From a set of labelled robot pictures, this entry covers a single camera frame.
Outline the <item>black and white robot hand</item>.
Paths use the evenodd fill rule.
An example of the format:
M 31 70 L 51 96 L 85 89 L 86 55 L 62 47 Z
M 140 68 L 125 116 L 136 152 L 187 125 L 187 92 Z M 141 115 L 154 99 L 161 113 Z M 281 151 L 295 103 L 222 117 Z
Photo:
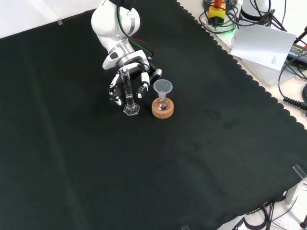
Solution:
M 141 99 L 146 92 L 148 92 L 151 85 L 154 84 L 162 75 L 162 70 L 156 68 L 152 63 L 148 62 L 145 53 L 142 50 L 125 53 L 123 48 L 115 48 L 106 57 L 103 62 L 103 69 L 118 68 L 112 82 L 108 87 L 108 94 L 111 101 L 122 105 L 122 77 L 120 76 L 120 70 L 127 68 L 129 75 L 132 78 L 140 76 L 141 85 L 136 91 L 137 98 Z

